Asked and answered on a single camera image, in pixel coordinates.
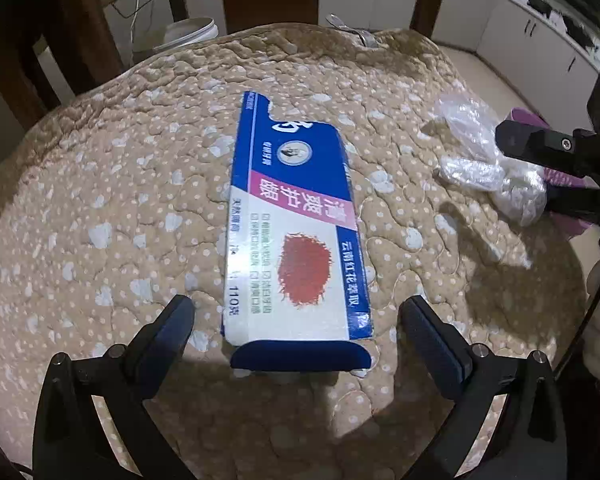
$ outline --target plastic bag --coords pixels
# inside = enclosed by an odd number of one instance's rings
[[[521,226],[540,218],[546,205],[543,168],[503,155],[495,141],[500,121],[494,112],[483,102],[443,94],[438,113],[460,143],[461,153],[441,157],[441,176],[458,186],[489,192],[495,206]]]

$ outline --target kitchen counter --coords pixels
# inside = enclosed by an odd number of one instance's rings
[[[509,0],[509,1],[512,2],[512,3],[514,3],[517,6],[521,7],[522,9],[526,10],[526,12],[528,12],[535,19],[537,19],[540,22],[544,23],[547,27],[549,27],[552,31],[554,31],[561,38],[563,38],[567,43],[569,43],[576,52],[579,52],[582,55],[582,57],[584,59],[586,59],[587,62],[589,62],[589,64],[593,68],[595,68],[597,71],[600,70],[600,62],[598,60],[596,60],[584,48],[582,48],[578,43],[576,43],[576,41],[571,36],[569,36],[568,34],[563,33],[560,30],[558,30],[555,27],[555,25],[552,22],[550,22],[549,19],[544,14],[541,14],[537,10],[533,9],[532,7],[530,7],[527,4],[524,4],[524,3],[520,2],[519,0]]]

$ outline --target quilted tablecloth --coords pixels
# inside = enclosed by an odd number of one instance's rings
[[[521,230],[485,194],[440,180],[440,156],[458,147],[434,102],[470,90],[417,33],[376,38],[369,49],[353,35],[278,24],[191,45],[27,133],[0,166],[0,445],[12,460],[30,464],[51,356],[128,343],[176,293],[196,303],[194,331],[146,406],[200,478],[400,478],[450,409],[396,328],[411,294],[497,354],[564,351],[585,306],[567,241],[547,218]],[[274,119],[325,121],[342,136],[374,323],[360,342],[373,357],[366,374],[228,367],[219,333],[226,202],[248,89],[272,101]],[[497,399],[465,468],[501,408]]]

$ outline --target metal bolt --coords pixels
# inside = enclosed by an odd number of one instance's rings
[[[533,352],[533,357],[536,361],[538,361],[539,363],[545,363],[546,362],[546,355],[544,354],[544,352],[541,352],[539,350],[534,350]]]
[[[53,365],[61,365],[64,362],[64,358],[66,354],[64,352],[58,352],[51,358],[51,364]]]
[[[125,353],[126,346],[124,345],[113,345],[109,350],[107,350],[107,355],[109,357],[120,357],[123,353]]]
[[[477,343],[471,347],[471,351],[478,357],[487,357],[489,355],[489,348],[487,345]]]

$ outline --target pink stripe on box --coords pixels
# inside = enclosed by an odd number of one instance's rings
[[[356,213],[348,200],[293,186],[257,171],[249,174],[249,194],[327,224],[358,230]]]

